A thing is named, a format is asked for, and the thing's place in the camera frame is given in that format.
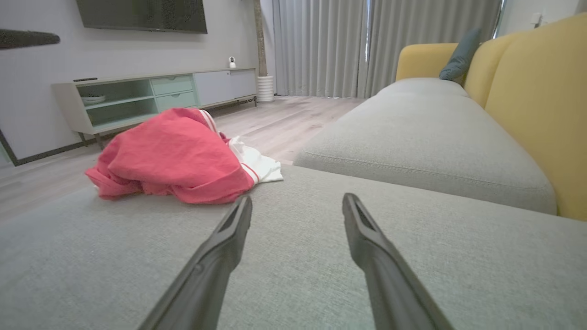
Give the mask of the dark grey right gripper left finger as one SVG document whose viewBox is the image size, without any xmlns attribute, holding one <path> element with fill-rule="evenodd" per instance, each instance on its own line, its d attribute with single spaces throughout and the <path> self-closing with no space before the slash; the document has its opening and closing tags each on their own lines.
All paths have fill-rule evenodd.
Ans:
<svg viewBox="0 0 587 330">
<path fill-rule="evenodd" d="M 141 330 L 214 330 L 231 272 L 243 255 L 252 200 L 239 197 L 179 272 Z"/>
</svg>

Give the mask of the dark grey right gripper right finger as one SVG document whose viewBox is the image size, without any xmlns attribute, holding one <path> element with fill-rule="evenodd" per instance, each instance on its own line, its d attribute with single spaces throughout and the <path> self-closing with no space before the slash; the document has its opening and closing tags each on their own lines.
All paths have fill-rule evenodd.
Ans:
<svg viewBox="0 0 587 330">
<path fill-rule="evenodd" d="M 350 254 L 364 272 L 378 330 L 451 330 L 453 327 L 360 198 L 342 201 Z"/>
</svg>

